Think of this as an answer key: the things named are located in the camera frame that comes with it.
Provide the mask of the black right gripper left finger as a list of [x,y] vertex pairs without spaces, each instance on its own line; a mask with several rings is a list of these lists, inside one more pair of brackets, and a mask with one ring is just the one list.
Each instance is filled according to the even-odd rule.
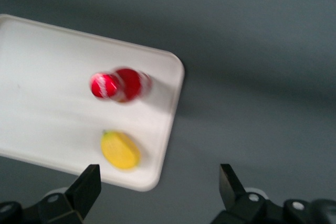
[[65,192],[48,194],[38,203],[40,222],[84,223],[100,192],[100,166],[91,164]]

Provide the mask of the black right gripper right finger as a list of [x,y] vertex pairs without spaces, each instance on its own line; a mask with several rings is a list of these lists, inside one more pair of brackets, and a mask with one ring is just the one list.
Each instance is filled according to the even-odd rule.
[[220,166],[219,192],[225,207],[219,223],[285,223],[282,208],[255,191],[246,191],[229,164]]

